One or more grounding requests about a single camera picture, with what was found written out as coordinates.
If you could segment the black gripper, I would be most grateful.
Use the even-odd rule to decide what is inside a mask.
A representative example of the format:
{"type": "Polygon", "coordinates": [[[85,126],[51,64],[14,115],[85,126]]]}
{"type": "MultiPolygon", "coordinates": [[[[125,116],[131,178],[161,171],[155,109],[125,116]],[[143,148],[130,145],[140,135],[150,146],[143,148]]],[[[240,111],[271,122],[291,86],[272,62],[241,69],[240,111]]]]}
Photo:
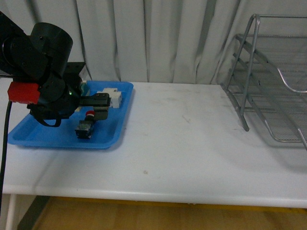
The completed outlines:
{"type": "MultiPolygon", "coordinates": [[[[95,93],[82,96],[81,75],[86,70],[84,62],[69,62],[63,76],[55,73],[38,88],[38,103],[27,105],[30,115],[46,127],[59,127],[63,119],[68,119],[78,106],[109,107],[111,98],[108,93],[95,93]]],[[[106,120],[108,110],[93,110],[94,121],[106,120]]]]}

